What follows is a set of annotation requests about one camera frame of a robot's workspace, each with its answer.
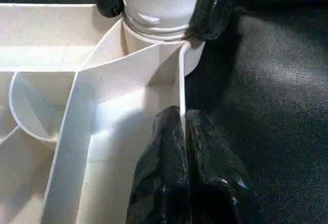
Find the curved plastic divider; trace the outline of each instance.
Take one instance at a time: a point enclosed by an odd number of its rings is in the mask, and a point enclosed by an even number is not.
[[[123,19],[120,19],[102,37],[84,62],[83,68],[109,63],[157,43],[137,35],[124,23]]]
[[[17,126],[8,103],[9,86],[13,75],[14,72],[0,72],[0,140]]]
[[[17,72],[9,89],[9,106],[29,135],[56,142],[74,72]]]
[[[190,74],[198,65],[205,42],[194,40],[187,41],[181,47],[180,58],[184,65],[184,75]]]
[[[154,117],[171,105],[185,109],[180,46],[148,46],[78,72],[41,223],[125,222]]]
[[[37,223],[54,148],[16,127],[0,141],[0,223]]]

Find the black cloth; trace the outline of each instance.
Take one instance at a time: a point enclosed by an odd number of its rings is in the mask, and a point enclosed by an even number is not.
[[[243,162],[268,223],[328,219],[327,8],[234,15],[186,77]]]

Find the white plastic divider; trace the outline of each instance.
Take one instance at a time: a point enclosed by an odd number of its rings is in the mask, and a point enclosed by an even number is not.
[[[8,103],[9,86],[13,75],[14,72],[0,72],[0,140],[17,126]]]
[[[154,117],[171,105],[185,109],[180,46],[152,45],[78,72],[42,223],[125,222],[134,168]]]
[[[0,69],[76,70],[119,20],[96,5],[0,4]]]
[[[17,72],[9,106],[17,124],[41,141],[56,142],[74,72]]]
[[[190,74],[198,65],[205,42],[194,40],[181,47],[180,58],[184,65],[184,75]]]
[[[53,149],[16,127],[0,141],[0,223],[37,223]]]
[[[83,68],[86,69],[100,64],[109,63],[155,44],[169,45],[170,43],[155,41],[138,35],[125,24],[123,19],[120,19],[102,37],[98,45],[83,64]]]
[[[75,75],[47,185],[41,223],[75,223],[95,114],[94,90]]]

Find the white plastic tray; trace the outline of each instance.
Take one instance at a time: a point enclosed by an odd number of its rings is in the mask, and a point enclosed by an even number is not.
[[[204,43],[154,42],[94,5],[0,4],[0,224],[125,223],[155,115]]]

